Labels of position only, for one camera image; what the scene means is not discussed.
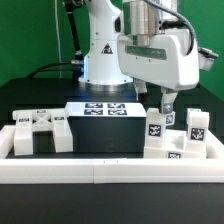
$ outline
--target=green backdrop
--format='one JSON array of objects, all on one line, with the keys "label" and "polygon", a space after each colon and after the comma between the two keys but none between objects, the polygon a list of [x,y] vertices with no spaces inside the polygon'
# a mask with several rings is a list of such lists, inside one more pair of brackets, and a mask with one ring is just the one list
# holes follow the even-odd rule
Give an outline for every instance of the green backdrop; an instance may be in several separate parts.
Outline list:
[{"label": "green backdrop", "polygon": [[[121,0],[112,0],[121,8]],[[0,85],[25,77],[36,68],[59,61],[55,28],[55,0],[7,0],[0,7]],[[180,11],[197,32],[199,44],[220,57],[210,72],[201,72],[200,83],[224,100],[224,18],[223,0],[181,0]],[[67,15],[58,0],[62,60],[73,59],[73,45]],[[89,23],[86,7],[75,11],[84,53],[89,49]],[[48,74],[59,77],[59,74]]]}]

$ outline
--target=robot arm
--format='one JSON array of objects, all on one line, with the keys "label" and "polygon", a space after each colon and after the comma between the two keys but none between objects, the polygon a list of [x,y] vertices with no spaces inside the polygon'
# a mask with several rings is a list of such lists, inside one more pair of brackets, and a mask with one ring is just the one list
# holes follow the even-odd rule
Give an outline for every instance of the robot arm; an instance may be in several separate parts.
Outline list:
[{"label": "robot arm", "polygon": [[[197,85],[199,68],[209,69],[218,57],[198,47],[193,27],[177,13],[177,3],[123,0],[123,34],[118,38],[122,73],[134,78],[139,95],[147,91],[145,82],[161,86],[165,114],[172,112],[178,91]],[[177,29],[183,26],[188,29]]]},{"label": "robot arm", "polygon": [[209,69],[218,57],[198,47],[193,27],[177,13],[178,0],[123,0],[123,12],[110,0],[65,2],[89,10],[90,51],[80,83],[111,90],[133,78],[138,96],[153,83],[162,88],[162,113],[171,113],[178,91],[194,88],[199,68]]}]

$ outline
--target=black surface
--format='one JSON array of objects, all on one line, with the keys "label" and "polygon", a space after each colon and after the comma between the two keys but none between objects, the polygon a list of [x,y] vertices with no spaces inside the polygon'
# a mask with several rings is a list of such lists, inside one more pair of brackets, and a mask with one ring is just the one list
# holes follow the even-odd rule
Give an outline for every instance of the black surface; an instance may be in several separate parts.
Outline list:
[{"label": "black surface", "polygon": [[0,185],[4,224],[221,224],[223,184]]},{"label": "black surface", "polygon": [[[158,106],[160,89],[150,86],[149,96],[150,104],[145,104],[145,108]],[[16,79],[0,88],[0,125],[13,123],[11,112],[15,109],[64,107],[67,101],[135,102],[135,93],[132,89],[116,94],[80,90],[71,80]],[[175,103],[174,128],[186,129],[188,107],[210,112],[210,130],[223,141],[222,101],[200,86],[180,92]],[[65,153],[60,157],[102,156],[74,154]],[[49,155],[59,157],[55,153],[36,153],[27,158],[47,158]],[[224,184],[0,185],[0,222],[220,224],[224,223],[223,195]]]}]

